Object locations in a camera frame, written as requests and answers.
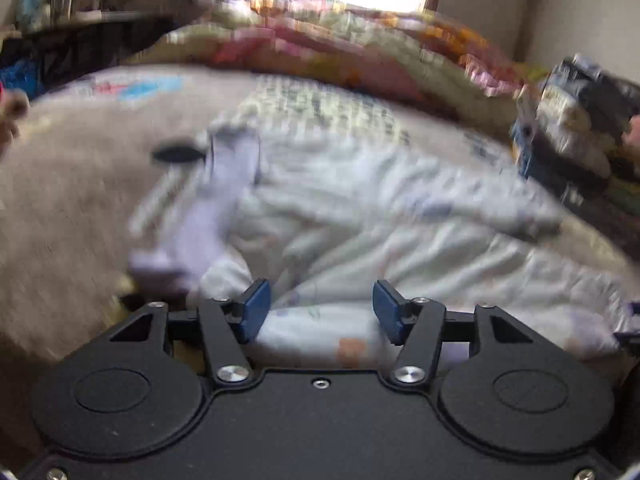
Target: silver bolt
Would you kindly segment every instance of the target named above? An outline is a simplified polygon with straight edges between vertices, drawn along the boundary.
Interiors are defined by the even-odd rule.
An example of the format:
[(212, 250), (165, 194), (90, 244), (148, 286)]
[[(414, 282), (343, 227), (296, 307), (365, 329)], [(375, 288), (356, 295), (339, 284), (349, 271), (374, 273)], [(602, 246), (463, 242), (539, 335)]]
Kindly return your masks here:
[(326, 390), (331, 386), (331, 383), (327, 379), (316, 379), (312, 384), (318, 390)]
[(47, 480), (66, 480), (66, 473), (57, 467), (47, 471)]
[(249, 377), (249, 370), (239, 365), (227, 365), (220, 368), (216, 375), (225, 383), (239, 383)]
[(417, 366), (403, 366), (394, 371), (394, 377), (396, 381), (406, 384), (419, 383), (427, 376), (422, 368)]
[(583, 469), (575, 476), (575, 480), (596, 480), (596, 472), (593, 469)]

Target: cloth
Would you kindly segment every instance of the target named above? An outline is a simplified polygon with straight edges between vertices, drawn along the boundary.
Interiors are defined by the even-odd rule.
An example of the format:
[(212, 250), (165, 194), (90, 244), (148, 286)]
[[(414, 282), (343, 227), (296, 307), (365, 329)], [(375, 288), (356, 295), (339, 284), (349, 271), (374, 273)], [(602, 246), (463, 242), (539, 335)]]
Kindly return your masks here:
[(389, 103), (371, 96), (347, 92), (315, 81), (267, 76), (239, 108), (244, 119), (268, 117), (289, 129), (330, 128), (370, 139), (409, 145), (409, 131), (396, 118)]
[(472, 53), (486, 70), (490, 65), (511, 75), (515, 65), (477, 34), (464, 28), (454, 35), (439, 20), (430, 13), (405, 17), (327, 0), (235, 0), (127, 63), (198, 62), (315, 79), (457, 119), (508, 143), (516, 119), (510, 93), (487, 96), (458, 61)]
[(256, 178), (260, 144), (251, 132), (213, 133), (213, 163), (191, 181), (197, 200), (177, 225), (166, 222), (154, 251), (135, 251), (129, 258), (129, 275), (140, 291), (186, 294), (225, 252), (238, 197)]
[[(102, 91), (134, 88), (140, 83), (153, 87), (176, 78), (181, 81), (179, 88), (162, 90), (164, 85), (158, 85), (158, 91), (135, 99), (125, 99), (121, 92)], [(116, 310), (111, 298), (118, 291), (132, 248), (150, 248), (155, 243), (151, 229), (158, 218), (151, 206), (156, 203), (153, 200), (148, 210), (138, 205), (141, 201), (146, 203), (150, 192), (157, 198), (160, 184), (164, 184), (170, 198), (175, 186), (189, 175), (187, 170), (166, 171), (153, 164), (149, 154), (158, 144), (204, 132), (216, 117), (225, 114), (231, 116), (232, 123), (237, 118), (251, 121), (249, 108), (241, 106), (238, 110), (241, 102), (257, 87), (259, 94), (266, 95), (269, 88), (284, 94), (286, 80), (295, 83), (292, 91), (304, 82), (309, 85), (304, 90), (306, 94), (314, 96), (319, 92), (323, 113), (325, 109), (339, 108), (324, 106), (324, 102), (333, 103), (334, 98), (323, 98), (326, 89), (318, 91), (313, 81), (277, 77), (282, 83), (262, 84), (271, 79), (274, 77), (203, 66), (112, 68), (37, 99), (20, 122), (20, 139), (0, 164), (0, 215), (6, 218), (6, 229), (0, 233), (0, 238), (4, 236), (4, 246), (0, 243), (0, 248), (6, 248), (0, 255), (0, 274), (10, 276), (0, 292), (0, 296), (5, 293), (5, 308), (0, 312), (0, 360), (5, 385), (0, 391), (0, 426), (21, 446), (33, 452), (41, 449), (30, 426), (28, 410), (33, 381), (48, 365), (104, 330), (106, 319), (114, 322), (126, 315), (121, 309)], [(509, 150), (485, 136), (414, 108), (378, 102), (374, 117), (382, 116), (383, 111), (393, 117), (395, 133), (389, 136), (381, 121), (369, 122), (369, 115), (364, 113), (368, 109), (366, 96), (346, 94), (344, 99), (335, 101), (345, 104), (350, 117), (353, 108), (356, 117), (364, 120), (358, 119), (342, 129), (339, 115), (334, 114), (332, 129), (337, 134), (399, 144), (404, 144), (408, 135), (407, 150), (436, 156), (477, 178), (488, 174), (517, 179)], [(256, 100), (252, 95), (247, 102)], [(267, 113), (261, 109), (258, 129), (286, 128), (293, 135), (299, 130), (321, 128), (318, 120), (306, 115), (306, 108), (299, 112), (298, 99), (291, 97), (287, 103), (290, 106), (281, 113), (277, 111), (278, 102), (270, 102), (277, 117), (263, 117), (262, 112)], [(236, 110), (242, 114), (237, 118)], [(142, 235), (131, 236), (127, 229), (131, 218), (140, 220), (136, 225)], [(145, 218), (150, 218), (151, 224), (146, 225)], [(600, 233), (572, 215), (564, 218), (559, 234), (541, 237), (537, 245), (556, 254), (556, 258), (562, 254), (579, 265), (611, 272), (616, 277), (628, 272), (625, 290), (640, 283), (629, 260)], [(239, 266), (231, 258), (225, 261), (229, 271), (237, 269), (234, 276), (238, 280), (246, 279), (240, 273), (244, 265)], [(302, 316), (304, 309), (298, 309), (296, 315), (298, 311)], [(306, 318), (307, 322), (313, 321), (309, 315)], [(291, 324), (290, 328), (292, 337), (303, 334), (302, 327)], [(313, 325), (304, 330), (315, 331)], [(342, 354), (357, 356), (361, 344), (351, 344), (349, 331), (345, 332), (347, 341), (342, 345)], [(280, 348), (285, 346), (291, 350), (287, 353), (289, 361), (295, 360), (295, 346), (286, 345), (286, 339)], [(266, 348), (258, 349), (266, 359)], [(334, 355), (333, 348), (327, 352)], [(621, 367), (618, 357), (607, 359), (607, 372), (621, 378), (625, 371), (615, 371)], [(5, 455), (6, 448), (0, 450), (0, 462)]]
[(628, 328), (625, 291), (514, 237), (561, 219), (518, 179), (474, 178), (389, 142), (261, 131), (258, 184), (190, 302), (269, 279), (272, 310), (249, 348), (262, 364), (388, 364), (398, 349), (371, 309), (378, 279), (453, 310), (494, 303), (580, 358), (606, 354)]

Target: bed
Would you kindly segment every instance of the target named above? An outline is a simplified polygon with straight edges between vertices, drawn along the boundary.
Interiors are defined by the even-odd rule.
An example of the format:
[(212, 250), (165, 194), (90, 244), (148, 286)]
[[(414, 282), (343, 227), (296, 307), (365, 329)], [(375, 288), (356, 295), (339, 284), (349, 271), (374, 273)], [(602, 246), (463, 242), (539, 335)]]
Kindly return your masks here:
[[(28, 423), (34, 378), (123, 315), (115, 297), (132, 277), (149, 298), (188, 292), (187, 308), (269, 278), (273, 311), (248, 349), (262, 365), (383, 366), (397, 349), (374, 322), (370, 286), (386, 278), (406, 297), (457, 310), (495, 301), (613, 381), (628, 372), (612, 332), (634, 327), (634, 266), (517, 177), (487, 114), (461, 119), (455, 104), (472, 129), (434, 117), (433, 106), (451, 112), (441, 99), (423, 107), (430, 114), (329, 84), (337, 80), (259, 75), (235, 61), (187, 66), (175, 62), (193, 61), (184, 58), (193, 50), (177, 56), (168, 43), (133, 60), (149, 66), (37, 100), (0, 166), (0, 428), (20, 448), (40, 449)], [(497, 106), (508, 110), (504, 94)], [(216, 209), (198, 192), (206, 169), (150, 158), (175, 139), (206, 145), (207, 132), (226, 150), (220, 189), (233, 188), (238, 153), (259, 151), (242, 156), (246, 185), (211, 231), (210, 218), (193, 228), (187, 214)], [(210, 247), (190, 245), (200, 236)]]

